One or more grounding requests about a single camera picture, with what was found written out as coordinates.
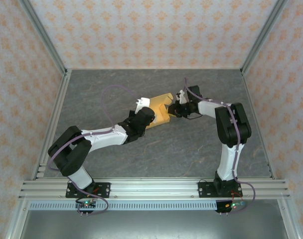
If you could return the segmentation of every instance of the orange floral wallpaper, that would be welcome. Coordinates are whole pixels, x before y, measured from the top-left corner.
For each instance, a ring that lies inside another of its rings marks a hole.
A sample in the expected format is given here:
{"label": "orange floral wallpaper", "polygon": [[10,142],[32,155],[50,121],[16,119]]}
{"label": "orange floral wallpaper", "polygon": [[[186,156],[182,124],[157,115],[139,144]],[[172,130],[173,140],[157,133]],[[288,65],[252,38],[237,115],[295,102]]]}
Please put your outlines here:
{"label": "orange floral wallpaper", "polygon": [[0,0],[0,239],[31,179],[60,80],[18,0]]}
{"label": "orange floral wallpaper", "polygon": [[260,129],[303,226],[303,0],[289,0],[246,74]]}
{"label": "orange floral wallpaper", "polygon": [[31,0],[68,68],[240,68],[276,0]]}

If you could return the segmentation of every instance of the yellow block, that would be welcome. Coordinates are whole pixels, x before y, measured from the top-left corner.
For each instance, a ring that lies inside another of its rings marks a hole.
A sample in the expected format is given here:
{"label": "yellow block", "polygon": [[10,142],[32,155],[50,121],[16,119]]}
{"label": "yellow block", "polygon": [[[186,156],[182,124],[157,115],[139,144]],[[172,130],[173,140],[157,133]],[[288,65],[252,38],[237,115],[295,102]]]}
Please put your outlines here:
{"label": "yellow block", "polygon": [[150,108],[155,112],[155,120],[146,128],[151,128],[169,122],[170,117],[165,105],[170,105],[172,100],[173,96],[171,93],[151,98]]}

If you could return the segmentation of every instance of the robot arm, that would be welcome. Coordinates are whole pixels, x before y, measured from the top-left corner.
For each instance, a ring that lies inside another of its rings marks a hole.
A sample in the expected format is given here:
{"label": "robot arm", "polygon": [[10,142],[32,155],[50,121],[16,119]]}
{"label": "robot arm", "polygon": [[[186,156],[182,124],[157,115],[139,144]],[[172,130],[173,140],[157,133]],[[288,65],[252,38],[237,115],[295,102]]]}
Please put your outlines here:
{"label": "robot arm", "polygon": [[[189,89],[194,94],[202,98],[198,86],[192,86],[189,87]],[[220,165],[216,172],[215,186],[216,191],[220,193],[220,196],[222,196],[224,194],[222,190],[224,182],[231,182],[234,180],[232,171],[238,140],[235,127],[231,121],[230,113],[226,107],[222,106],[221,104],[211,102],[210,99],[208,99],[208,101],[201,101],[189,91],[187,92],[187,95],[188,100],[185,98],[183,91],[177,93],[177,101],[169,106],[168,113],[179,118],[188,118],[190,114],[196,113],[216,119],[218,136],[222,142],[222,153]],[[229,106],[237,121],[241,138],[234,168],[234,175],[237,177],[237,165],[240,153],[244,147],[244,144],[247,142],[247,139],[251,136],[251,128],[242,104],[235,103],[230,104]]]}
{"label": "robot arm", "polygon": [[70,140],[80,135],[86,135],[64,148],[53,160],[63,176],[70,178],[80,189],[91,193],[93,179],[82,166],[87,154],[93,150],[110,145],[121,145],[133,142],[143,136],[146,127],[154,120],[152,109],[141,107],[123,122],[110,128],[98,130],[80,130],[76,126],[69,127],[50,147],[49,156],[53,156],[58,149]]}

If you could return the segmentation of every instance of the metal plate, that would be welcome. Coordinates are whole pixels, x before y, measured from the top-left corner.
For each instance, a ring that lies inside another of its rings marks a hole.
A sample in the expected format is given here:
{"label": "metal plate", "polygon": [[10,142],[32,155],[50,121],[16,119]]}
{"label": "metal plate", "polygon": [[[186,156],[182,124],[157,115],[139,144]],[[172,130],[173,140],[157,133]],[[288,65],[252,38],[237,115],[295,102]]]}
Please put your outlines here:
{"label": "metal plate", "polygon": [[[241,185],[240,184],[235,184],[235,187],[232,188],[232,191],[235,192],[234,197],[238,198],[239,196],[237,194],[242,195],[242,191],[238,190],[241,189]],[[228,192],[229,195],[223,195],[220,196],[217,193],[217,190],[213,184],[213,182],[199,182],[198,183],[198,193],[199,193],[199,197],[200,198],[219,198],[219,197],[224,197],[224,198],[228,198],[228,197],[233,197],[231,192]]]}
{"label": "metal plate", "polygon": [[[110,188],[111,184],[110,183],[95,183],[94,186],[94,191],[97,196],[100,196],[102,198],[109,198],[110,196]],[[67,190],[65,194],[66,198],[93,198],[92,196],[88,196],[84,193],[81,193],[80,191],[75,188],[75,186],[72,183],[67,184]]]}

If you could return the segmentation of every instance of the purple cable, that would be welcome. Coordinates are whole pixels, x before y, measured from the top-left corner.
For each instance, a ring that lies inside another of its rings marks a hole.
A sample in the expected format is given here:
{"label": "purple cable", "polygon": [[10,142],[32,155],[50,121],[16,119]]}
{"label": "purple cable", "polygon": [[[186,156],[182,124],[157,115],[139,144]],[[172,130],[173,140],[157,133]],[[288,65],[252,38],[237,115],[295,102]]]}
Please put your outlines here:
{"label": "purple cable", "polygon": [[234,158],[233,165],[232,165],[232,176],[233,176],[234,180],[235,180],[237,183],[246,184],[246,185],[248,185],[248,186],[250,186],[250,187],[252,188],[252,191],[253,191],[253,198],[252,198],[251,203],[250,203],[247,207],[245,207],[245,208],[243,208],[243,209],[240,209],[240,210],[238,210],[238,211],[235,211],[235,212],[230,212],[229,214],[231,214],[231,213],[238,213],[238,212],[240,212],[240,211],[244,211],[245,209],[247,209],[247,208],[255,201],[255,199],[256,199],[256,189],[254,188],[254,186],[252,186],[251,183],[248,183],[248,182],[241,182],[241,181],[239,181],[239,180],[236,178],[236,176],[235,176],[235,168],[236,168],[236,164],[237,164],[238,150],[239,150],[239,145],[240,145],[240,141],[241,141],[241,139],[240,139],[240,132],[239,132],[238,126],[237,126],[237,124],[236,124],[236,119],[235,119],[235,117],[234,117],[234,115],[233,115],[233,113],[232,113],[232,110],[231,110],[231,108],[229,107],[229,105],[227,105],[226,103],[223,103],[223,102],[214,101],[214,100],[212,100],[212,99],[209,99],[209,100],[208,100],[208,99],[204,99],[204,98],[202,98],[202,97],[196,95],[194,92],[192,92],[192,91],[188,88],[187,81],[188,81],[188,79],[185,77],[185,89],[186,89],[189,93],[191,93],[193,96],[195,96],[196,98],[198,98],[198,99],[200,99],[200,100],[202,100],[202,101],[213,102],[213,103],[216,103],[216,104],[220,104],[220,105],[222,105],[222,106],[225,106],[225,107],[228,109],[229,113],[230,113],[230,116],[231,116],[233,125],[235,126],[235,130],[236,130],[236,133],[237,133],[237,139],[238,139],[238,140],[237,140],[237,146],[236,146],[235,158]]}
{"label": "purple cable", "polygon": [[[72,184],[75,186],[75,188],[77,188],[77,190],[80,191],[81,193],[87,194],[87,195],[92,196],[92,197],[94,197],[94,198],[101,199],[101,200],[103,200],[103,201],[106,203],[106,208],[104,208],[103,210],[94,212],[94,213],[87,214],[88,216],[93,216],[93,215],[101,214],[101,213],[107,211],[107,209],[109,208],[110,205],[109,205],[108,201],[107,201],[105,198],[100,197],[100,196],[95,195],[95,194],[91,194],[91,193],[85,192],[84,190],[80,189],[80,188],[76,185],[76,183],[74,183],[72,180],[71,180],[71,182],[72,182]],[[81,214],[81,215],[82,215],[83,213],[81,212],[80,207],[83,206],[84,204],[85,204],[85,203],[79,204],[78,207],[77,207],[77,212],[78,212],[79,214]]]}
{"label": "purple cable", "polygon": [[[78,139],[83,138],[83,137],[87,137],[87,136],[91,136],[91,135],[106,134],[106,133],[110,133],[110,132],[112,132],[112,131],[114,130],[114,123],[113,123],[112,117],[108,114],[108,112],[107,112],[107,110],[106,110],[106,107],[105,107],[105,105],[104,105],[104,99],[103,99],[104,94],[106,93],[106,91],[107,91],[109,88],[113,88],[113,87],[122,88],[122,89],[126,90],[126,91],[127,91],[131,96],[133,96],[135,99],[137,99],[137,97],[135,96],[135,94],[132,93],[129,89],[127,89],[127,88],[124,87],[124,86],[121,86],[121,85],[111,85],[111,86],[108,86],[107,88],[105,88],[105,89],[103,90],[103,92],[102,92],[102,95],[101,95],[101,107],[102,107],[102,109],[103,109],[103,112],[104,112],[105,115],[107,116],[108,120],[109,120],[109,121],[111,122],[111,124],[112,124],[111,129],[108,130],[108,131],[104,131],[104,132],[85,133],[85,134],[79,135],[79,136],[77,136],[77,137],[71,139],[71,140],[68,141],[67,143],[65,143],[65,144],[64,144],[62,147],[60,147],[60,148],[55,152],[55,154],[50,158],[50,160],[49,160],[49,162],[48,162],[48,165],[47,165],[47,167],[48,167],[50,170],[59,171],[59,170],[56,169],[56,168],[52,168],[52,167],[51,167],[51,164],[52,164],[52,162],[54,161],[54,159],[56,158],[56,156],[57,156],[60,152],[62,152],[62,150],[64,150],[67,146],[69,146],[71,143],[73,143],[73,142],[75,142],[75,141],[77,141]],[[95,213],[91,213],[90,215],[97,215],[97,214],[100,214],[100,213],[105,212],[105,211],[108,209],[109,203],[108,203],[108,201],[107,201],[105,198],[102,198],[102,197],[100,197],[100,196],[98,196],[98,195],[95,195],[95,194],[87,193],[87,192],[85,192],[84,190],[82,190],[81,188],[79,188],[79,187],[76,185],[76,183],[74,183],[72,180],[71,180],[71,182],[73,183],[73,185],[75,186],[75,188],[77,188],[77,190],[80,191],[81,193],[84,193],[84,194],[86,194],[86,195],[92,196],[92,197],[94,197],[94,198],[101,199],[101,200],[103,200],[103,201],[106,203],[106,208],[105,208],[105,209],[103,209],[103,210],[101,210],[101,211],[98,211],[98,212],[95,212]],[[84,204],[80,204],[80,205],[78,206],[78,208],[77,208],[77,212],[80,213],[81,215],[83,214],[83,213],[80,211],[80,207],[81,207],[82,205],[84,205]]]}

